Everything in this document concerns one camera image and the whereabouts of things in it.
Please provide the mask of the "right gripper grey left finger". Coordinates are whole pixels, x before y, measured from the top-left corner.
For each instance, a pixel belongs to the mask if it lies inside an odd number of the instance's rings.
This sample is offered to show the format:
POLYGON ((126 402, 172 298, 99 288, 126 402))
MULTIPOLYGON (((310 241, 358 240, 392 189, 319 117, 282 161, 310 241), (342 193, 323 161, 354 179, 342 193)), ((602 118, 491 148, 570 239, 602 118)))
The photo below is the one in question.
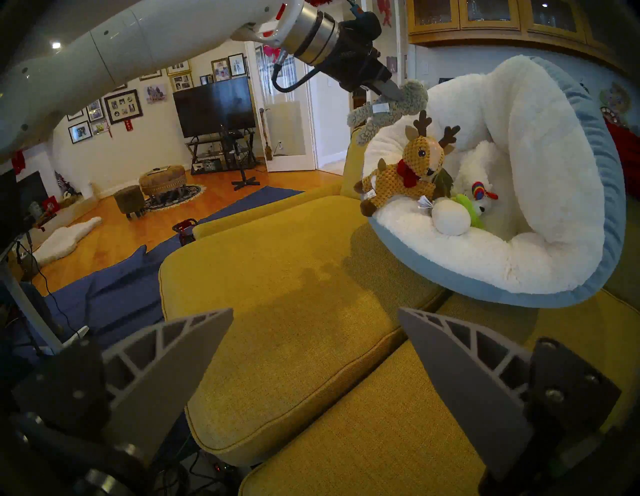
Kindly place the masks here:
POLYGON ((231 308, 148 326, 101 350, 75 341, 13 389, 22 414, 41 419, 54 446, 76 439, 132 445, 150 462, 192 398, 231 327, 231 308))

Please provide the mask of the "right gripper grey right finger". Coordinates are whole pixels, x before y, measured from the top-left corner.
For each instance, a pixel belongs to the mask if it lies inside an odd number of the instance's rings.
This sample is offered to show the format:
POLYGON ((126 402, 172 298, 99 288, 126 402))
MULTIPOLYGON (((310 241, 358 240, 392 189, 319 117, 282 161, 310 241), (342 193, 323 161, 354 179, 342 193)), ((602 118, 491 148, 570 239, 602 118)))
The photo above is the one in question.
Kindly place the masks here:
POLYGON ((559 341, 529 351, 487 327, 411 308, 398 319, 486 466, 481 481, 548 481, 565 440, 595 434, 621 390, 559 341))

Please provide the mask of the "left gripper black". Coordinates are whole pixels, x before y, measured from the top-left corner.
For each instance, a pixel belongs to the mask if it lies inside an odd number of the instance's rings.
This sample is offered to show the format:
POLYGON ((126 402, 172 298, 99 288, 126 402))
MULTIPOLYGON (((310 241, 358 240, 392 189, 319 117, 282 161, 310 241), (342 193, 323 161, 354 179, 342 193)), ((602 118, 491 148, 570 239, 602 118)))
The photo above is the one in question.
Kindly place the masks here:
POLYGON ((382 25, 373 11, 362 11, 355 19, 338 23, 335 47, 320 63, 320 72, 349 93, 365 88, 388 101, 400 101, 404 93, 373 46, 381 34, 382 25))

